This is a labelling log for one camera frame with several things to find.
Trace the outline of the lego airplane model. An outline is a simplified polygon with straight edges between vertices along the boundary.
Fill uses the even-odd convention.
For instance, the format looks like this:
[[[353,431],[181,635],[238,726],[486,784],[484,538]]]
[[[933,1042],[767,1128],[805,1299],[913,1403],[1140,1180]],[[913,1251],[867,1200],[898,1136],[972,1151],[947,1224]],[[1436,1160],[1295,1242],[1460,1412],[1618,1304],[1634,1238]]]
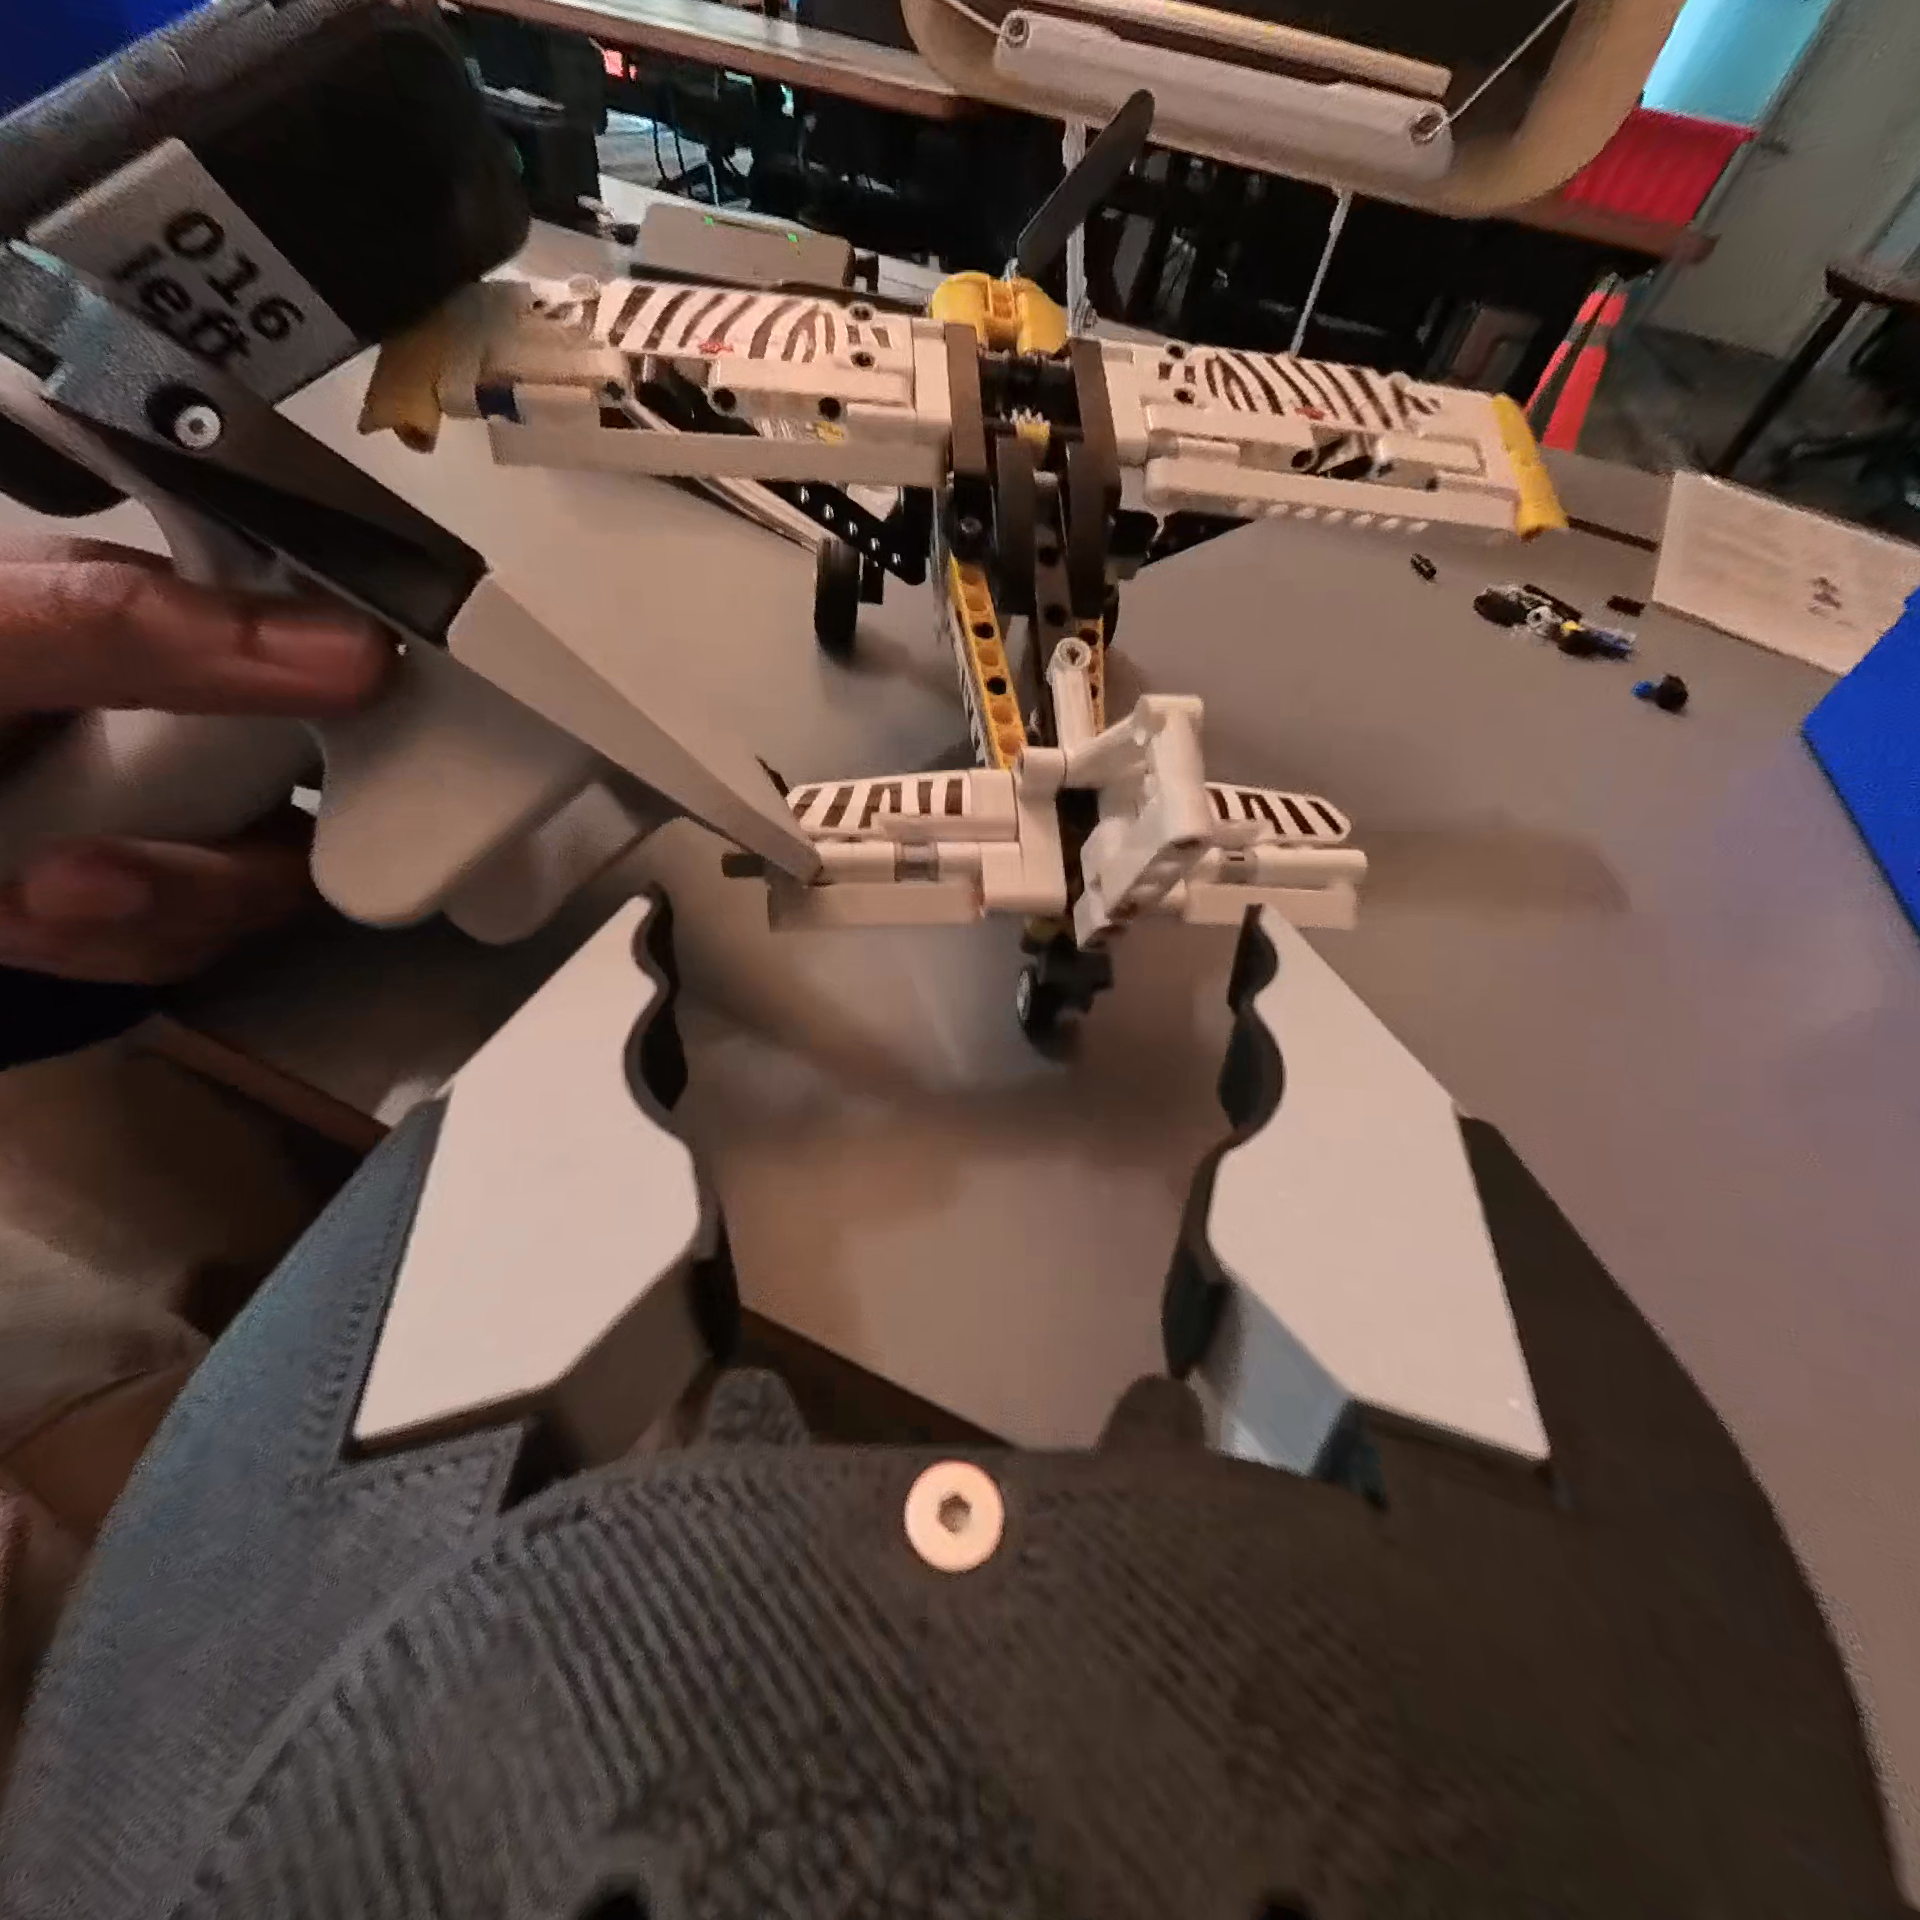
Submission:
[[[1041,274],[1146,149],[1134,91],[1021,234],[925,306],[718,278],[491,278],[386,347],[361,430],[433,448],[486,422],[500,464],[652,474],[819,535],[812,623],[847,656],[887,579],[931,583],[967,771],[785,795],[810,879],[770,920],[1021,920],[1015,1018],[1042,1044],[1113,986],[1140,920],[1273,912],[1348,927],[1366,874],[1327,800],[1210,775],[1204,704],[1108,712],[1119,590],[1260,518],[1418,538],[1567,528],[1501,392],[1075,330]]]

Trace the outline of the red plastic bin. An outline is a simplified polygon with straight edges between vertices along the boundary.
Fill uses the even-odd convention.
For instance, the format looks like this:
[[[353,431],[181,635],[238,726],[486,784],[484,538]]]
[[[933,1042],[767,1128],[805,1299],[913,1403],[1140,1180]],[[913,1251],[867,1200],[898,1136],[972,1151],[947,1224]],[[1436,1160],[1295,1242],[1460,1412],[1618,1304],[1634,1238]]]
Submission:
[[[1755,138],[1748,126],[1636,107],[1551,203],[1636,234],[1677,234]]]

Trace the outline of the grey hub box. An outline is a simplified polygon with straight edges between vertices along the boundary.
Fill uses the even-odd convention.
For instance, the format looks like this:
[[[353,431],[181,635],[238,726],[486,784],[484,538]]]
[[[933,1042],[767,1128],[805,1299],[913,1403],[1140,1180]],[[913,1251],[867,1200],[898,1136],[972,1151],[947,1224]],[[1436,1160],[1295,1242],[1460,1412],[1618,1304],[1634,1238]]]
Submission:
[[[621,263],[647,278],[692,278],[758,291],[799,287],[843,295],[854,286],[847,239],[802,223],[775,222],[690,199],[654,199],[633,239],[617,242]]]

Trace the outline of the loose small lego pieces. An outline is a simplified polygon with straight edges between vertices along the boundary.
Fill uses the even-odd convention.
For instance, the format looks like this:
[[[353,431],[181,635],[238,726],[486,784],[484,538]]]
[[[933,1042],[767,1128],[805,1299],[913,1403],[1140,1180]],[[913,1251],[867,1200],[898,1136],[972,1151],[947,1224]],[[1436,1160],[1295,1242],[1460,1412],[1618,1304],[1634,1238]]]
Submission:
[[[1426,554],[1413,551],[1409,567],[1420,581],[1437,586],[1437,565]],[[1535,583],[1493,583],[1474,594],[1471,610],[1485,623],[1503,634],[1524,634],[1565,659],[1631,662],[1647,600],[1617,591],[1603,606],[1605,616],[1590,616]],[[1661,712],[1684,712],[1691,706],[1691,686],[1671,671],[1639,678],[1631,692],[1636,701]]]

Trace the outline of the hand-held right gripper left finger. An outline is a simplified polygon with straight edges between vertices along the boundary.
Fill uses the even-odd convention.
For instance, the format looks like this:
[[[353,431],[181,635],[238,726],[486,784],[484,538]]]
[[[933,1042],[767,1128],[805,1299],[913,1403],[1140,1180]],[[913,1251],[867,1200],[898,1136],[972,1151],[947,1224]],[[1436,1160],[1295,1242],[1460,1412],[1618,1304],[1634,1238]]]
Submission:
[[[673,906],[641,893],[430,1101],[359,1451],[531,1422],[598,1467],[730,1349],[730,1230],[675,1116],[679,986]]]

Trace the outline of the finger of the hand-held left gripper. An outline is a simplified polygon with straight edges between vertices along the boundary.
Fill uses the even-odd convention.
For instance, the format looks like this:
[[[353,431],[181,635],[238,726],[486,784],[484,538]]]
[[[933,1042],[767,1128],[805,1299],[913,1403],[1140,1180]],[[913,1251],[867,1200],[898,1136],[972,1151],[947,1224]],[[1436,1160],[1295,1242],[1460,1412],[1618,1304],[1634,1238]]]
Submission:
[[[401,626],[407,640],[505,692],[549,726],[635,779],[670,813],[724,837],[782,875],[810,884],[826,864],[750,748],[647,662],[593,659],[484,573],[442,629]]]

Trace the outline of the grey cylindrical bar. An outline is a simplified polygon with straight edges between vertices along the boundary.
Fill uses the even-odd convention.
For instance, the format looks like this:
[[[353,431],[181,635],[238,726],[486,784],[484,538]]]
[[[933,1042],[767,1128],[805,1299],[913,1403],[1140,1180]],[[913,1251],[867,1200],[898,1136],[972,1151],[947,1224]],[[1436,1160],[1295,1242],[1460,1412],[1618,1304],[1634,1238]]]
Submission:
[[[1172,11],[1157,26],[1146,5],[1012,6],[991,39],[991,70],[1021,95],[1095,120],[1148,91],[1157,132],[1219,158],[1418,186],[1451,172],[1447,79],[1285,52],[1262,20]]]

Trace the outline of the laminated paper sheet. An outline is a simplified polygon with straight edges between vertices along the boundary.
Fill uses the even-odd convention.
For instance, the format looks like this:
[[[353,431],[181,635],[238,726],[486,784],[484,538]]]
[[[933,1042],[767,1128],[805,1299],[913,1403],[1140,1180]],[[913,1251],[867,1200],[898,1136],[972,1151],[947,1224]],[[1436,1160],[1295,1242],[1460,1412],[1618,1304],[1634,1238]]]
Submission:
[[[1651,603],[1845,677],[1917,588],[1917,549],[1726,480],[1671,477]]]

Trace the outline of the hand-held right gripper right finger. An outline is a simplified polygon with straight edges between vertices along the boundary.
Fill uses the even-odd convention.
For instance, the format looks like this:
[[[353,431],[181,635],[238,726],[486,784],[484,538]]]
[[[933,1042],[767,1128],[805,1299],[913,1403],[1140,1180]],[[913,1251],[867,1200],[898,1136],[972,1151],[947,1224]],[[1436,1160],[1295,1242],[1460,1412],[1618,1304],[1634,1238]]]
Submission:
[[[1273,910],[1249,912],[1215,1096],[1169,1266],[1169,1370],[1214,1448],[1353,1472],[1378,1430],[1549,1459],[1460,1110]]]

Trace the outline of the orange traffic cone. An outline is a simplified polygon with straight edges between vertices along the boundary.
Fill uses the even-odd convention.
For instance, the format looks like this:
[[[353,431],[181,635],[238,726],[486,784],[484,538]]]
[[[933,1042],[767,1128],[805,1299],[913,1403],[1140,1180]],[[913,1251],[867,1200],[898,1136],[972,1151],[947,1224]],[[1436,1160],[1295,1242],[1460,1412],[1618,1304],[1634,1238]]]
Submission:
[[[1524,407],[1526,424],[1543,448],[1578,450],[1625,301],[1625,278],[1603,277],[1579,304],[1563,341],[1551,350]]]

